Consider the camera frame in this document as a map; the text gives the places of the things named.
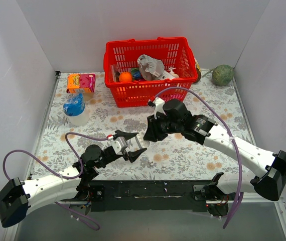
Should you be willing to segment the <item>white earbud charging case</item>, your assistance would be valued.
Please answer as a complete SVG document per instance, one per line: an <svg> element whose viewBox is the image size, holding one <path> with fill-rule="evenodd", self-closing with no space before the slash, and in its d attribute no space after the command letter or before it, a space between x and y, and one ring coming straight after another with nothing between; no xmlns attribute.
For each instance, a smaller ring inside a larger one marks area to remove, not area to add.
<svg viewBox="0 0 286 241"><path fill-rule="evenodd" d="M135 136L136 143L140 149L147 149L150 145L149 141L145 141L141 134Z"/></svg>

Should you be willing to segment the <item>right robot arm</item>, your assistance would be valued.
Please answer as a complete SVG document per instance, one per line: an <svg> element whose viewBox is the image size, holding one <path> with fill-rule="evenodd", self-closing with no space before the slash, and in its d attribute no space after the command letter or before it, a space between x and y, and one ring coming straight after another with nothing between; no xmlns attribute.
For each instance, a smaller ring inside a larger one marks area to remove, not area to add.
<svg viewBox="0 0 286 241"><path fill-rule="evenodd" d="M231 136L226 129L204 115L193 115L183 102L164 102L154 98L148 102L154 114L148 116L144 140L158 142L169 134L181 134L185 139L215 149L241 162L249 172L217 173L209 184L197 191L206 199L221 199L237 192L257 193L278 201L286 185L286 152L273 153L258 148L241 138Z"/></svg>

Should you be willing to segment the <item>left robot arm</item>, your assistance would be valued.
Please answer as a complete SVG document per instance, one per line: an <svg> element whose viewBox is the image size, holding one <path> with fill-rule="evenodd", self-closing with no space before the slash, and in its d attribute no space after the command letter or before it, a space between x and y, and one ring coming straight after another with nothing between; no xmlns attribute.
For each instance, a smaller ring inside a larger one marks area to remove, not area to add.
<svg viewBox="0 0 286 241"><path fill-rule="evenodd" d="M33 180L9 179L0 191L2 227L11 227L32 211L54 202L77 200L90 204L103 201L104 187L90 185L98 176L98 170L119 158L133 163L150 145L141 134L120 130L105 140L110 143L107 148L88 146L82 155L77 155L77 162L60 172L51 171L49 175Z"/></svg>

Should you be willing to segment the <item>white pump bottle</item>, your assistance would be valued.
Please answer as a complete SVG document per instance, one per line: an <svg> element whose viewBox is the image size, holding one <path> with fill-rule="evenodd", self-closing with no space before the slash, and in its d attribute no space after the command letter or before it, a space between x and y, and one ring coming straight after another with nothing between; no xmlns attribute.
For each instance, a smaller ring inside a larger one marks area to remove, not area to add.
<svg viewBox="0 0 286 241"><path fill-rule="evenodd" d="M170 74L171 74L174 78L180 78L179 75L174 72L174 70L175 70L175 67L170 67L170 68L169 68Z"/></svg>

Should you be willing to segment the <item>orange fruit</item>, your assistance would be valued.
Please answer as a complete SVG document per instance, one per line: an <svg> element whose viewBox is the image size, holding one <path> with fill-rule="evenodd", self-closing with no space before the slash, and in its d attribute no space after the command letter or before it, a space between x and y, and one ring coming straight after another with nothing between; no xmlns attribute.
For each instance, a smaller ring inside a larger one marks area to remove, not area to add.
<svg viewBox="0 0 286 241"><path fill-rule="evenodd" d="M119 82L121 83L130 83L132 82L132 75L129 72L123 72L119 76Z"/></svg>

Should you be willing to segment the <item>grey crumpled bag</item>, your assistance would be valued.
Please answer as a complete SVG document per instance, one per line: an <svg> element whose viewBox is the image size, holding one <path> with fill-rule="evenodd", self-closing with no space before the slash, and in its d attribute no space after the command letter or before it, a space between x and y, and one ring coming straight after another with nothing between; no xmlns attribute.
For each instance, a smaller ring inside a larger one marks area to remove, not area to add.
<svg viewBox="0 0 286 241"><path fill-rule="evenodd" d="M148 55L140 55L137 59L139 71L146 81L158 79L164 72L165 67L161 60Z"/></svg>

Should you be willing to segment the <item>red plastic shopping basket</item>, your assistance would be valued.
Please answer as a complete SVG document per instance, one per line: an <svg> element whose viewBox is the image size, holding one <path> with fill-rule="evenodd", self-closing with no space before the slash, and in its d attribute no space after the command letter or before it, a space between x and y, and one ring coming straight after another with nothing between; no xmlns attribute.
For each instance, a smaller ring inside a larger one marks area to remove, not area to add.
<svg viewBox="0 0 286 241"><path fill-rule="evenodd" d="M193 52L184 37L106 43L105 85L118 107L145 106L161 94L183 100L198 78Z"/></svg>

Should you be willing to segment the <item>orange pink snack box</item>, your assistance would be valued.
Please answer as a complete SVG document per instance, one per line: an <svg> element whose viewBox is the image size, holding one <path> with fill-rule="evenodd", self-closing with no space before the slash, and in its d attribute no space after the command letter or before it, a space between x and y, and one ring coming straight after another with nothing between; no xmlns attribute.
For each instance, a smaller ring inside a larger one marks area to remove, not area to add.
<svg viewBox="0 0 286 241"><path fill-rule="evenodd" d="M87 74L70 74L67 77L66 93L93 93L95 90L96 75Z"/></svg>

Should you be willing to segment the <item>green melon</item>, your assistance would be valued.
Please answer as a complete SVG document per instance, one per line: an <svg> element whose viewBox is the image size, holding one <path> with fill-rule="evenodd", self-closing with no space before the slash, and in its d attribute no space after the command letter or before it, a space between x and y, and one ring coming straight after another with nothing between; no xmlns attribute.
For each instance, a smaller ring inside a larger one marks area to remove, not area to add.
<svg viewBox="0 0 286 241"><path fill-rule="evenodd" d="M234 68L229 65L219 65L212 71L212 81L218 86L227 86L234 78Z"/></svg>

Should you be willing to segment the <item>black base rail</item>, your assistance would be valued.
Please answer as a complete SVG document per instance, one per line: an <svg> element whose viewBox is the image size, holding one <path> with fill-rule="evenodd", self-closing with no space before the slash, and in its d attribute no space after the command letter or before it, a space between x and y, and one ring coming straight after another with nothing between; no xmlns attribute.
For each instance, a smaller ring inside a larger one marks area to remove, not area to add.
<svg viewBox="0 0 286 241"><path fill-rule="evenodd" d="M224 217L233 194L211 194L209 180L93 180L70 201L92 212L190 210Z"/></svg>

